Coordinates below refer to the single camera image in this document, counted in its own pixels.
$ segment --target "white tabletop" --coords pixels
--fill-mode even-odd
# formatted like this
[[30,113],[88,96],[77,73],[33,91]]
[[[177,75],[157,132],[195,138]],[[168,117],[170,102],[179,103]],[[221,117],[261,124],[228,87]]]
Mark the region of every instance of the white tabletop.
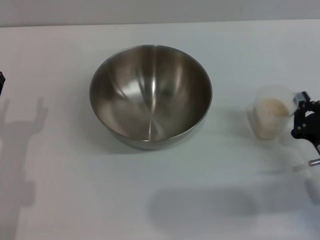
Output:
[[[319,155],[289,128],[256,140],[246,115],[268,84],[320,99],[319,29],[320,20],[0,28],[0,240],[319,239],[310,183],[320,167],[293,171]],[[200,132],[160,151],[118,142],[89,103],[98,66],[143,44],[190,54],[213,87]]]

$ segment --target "white wall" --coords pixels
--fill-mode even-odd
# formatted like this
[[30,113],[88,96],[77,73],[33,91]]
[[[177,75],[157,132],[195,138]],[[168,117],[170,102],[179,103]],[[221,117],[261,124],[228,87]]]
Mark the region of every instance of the white wall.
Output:
[[0,0],[0,26],[320,19],[320,0]]

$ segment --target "bowl rim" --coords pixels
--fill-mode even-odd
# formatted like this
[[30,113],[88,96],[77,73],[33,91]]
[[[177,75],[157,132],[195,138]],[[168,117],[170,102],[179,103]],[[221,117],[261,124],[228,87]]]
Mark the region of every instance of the bowl rim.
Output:
[[[98,71],[103,67],[103,65],[108,62],[110,59],[112,59],[113,57],[115,57],[116,55],[120,54],[120,53],[123,53],[125,51],[128,51],[128,50],[131,50],[131,49],[137,49],[137,48],[141,48],[141,47],[161,47],[161,48],[167,48],[167,49],[172,49],[172,50],[175,50],[175,51],[178,51],[178,52],[181,52],[185,55],[187,55],[188,57],[190,57],[192,60],[194,60],[198,65],[199,67],[203,70],[203,72],[205,73],[208,81],[209,81],[209,86],[210,86],[210,101],[209,101],[209,104],[207,106],[207,109],[205,111],[205,113],[202,115],[202,117],[199,119],[199,121],[197,121],[192,127],[188,128],[187,130],[185,130],[184,132],[181,132],[175,136],[171,136],[171,137],[167,137],[167,138],[164,138],[164,139],[160,139],[160,140],[139,140],[139,139],[132,139],[130,137],[127,137],[123,134],[120,134],[119,132],[116,132],[115,130],[113,130],[112,128],[110,128],[106,123],[104,123],[104,121],[101,120],[101,118],[98,116],[98,114],[96,113],[95,111],[95,108],[93,107],[93,101],[92,101],[92,94],[91,94],[91,89],[92,89],[92,85],[93,85],[93,82],[94,82],[94,79],[95,79],[95,76],[97,75]],[[118,51],[116,53],[114,53],[113,55],[111,55],[110,57],[108,57],[105,61],[103,61],[103,63],[101,63],[101,65],[97,68],[97,70],[94,72],[93,76],[92,76],[92,79],[91,79],[91,83],[90,83],[90,87],[89,87],[89,100],[90,100],[90,105],[91,105],[91,108],[95,114],[95,116],[99,119],[99,121],[109,130],[111,131],[113,134],[116,134],[116,135],[119,135],[121,136],[122,138],[125,138],[127,140],[130,140],[130,141],[133,141],[133,142],[145,142],[145,143],[160,143],[160,142],[163,142],[163,141],[167,141],[167,140],[172,140],[172,139],[176,139],[182,135],[185,135],[186,133],[189,133],[191,132],[204,118],[205,116],[207,115],[209,109],[210,109],[210,106],[211,106],[211,103],[212,103],[212,98],[213,98],[213,90],[212,90],[212,84],[211,84],[211,79],[207,73],[207,71],[205,70],[205,68],[194,58],[192,57],[191,55],[187,54],[186,52],[182,51],[182,50],[179,50],[177,48],[174,48],[174,47],[171,47],[171,46],[164,46],[164,45],[159,45],[159,44],[143,44],[143,45],[137,45],[137,46],[131,46],[131,47],[128,47],[128,48],[125,48],[121,51]]]

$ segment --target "plastic cup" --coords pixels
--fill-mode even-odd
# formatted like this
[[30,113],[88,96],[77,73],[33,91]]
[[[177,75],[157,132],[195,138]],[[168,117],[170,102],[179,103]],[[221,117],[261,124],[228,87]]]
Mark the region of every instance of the plastic cup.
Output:
[[270,85],[258,90],[252,109],[252,128],[259,139],[272,140],[281,134],[297,110],[296,94],[290,89]]

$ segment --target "stainless steel bowl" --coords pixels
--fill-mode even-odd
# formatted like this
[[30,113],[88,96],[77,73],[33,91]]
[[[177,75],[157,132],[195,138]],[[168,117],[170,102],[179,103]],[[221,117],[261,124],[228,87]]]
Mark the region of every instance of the stainless steel bowl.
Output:
[[184,137],[205,117],[212,86],[188,54],[160,45],[135,46],[95,72],[90,102],[98,119],[122,142],[152,150]]

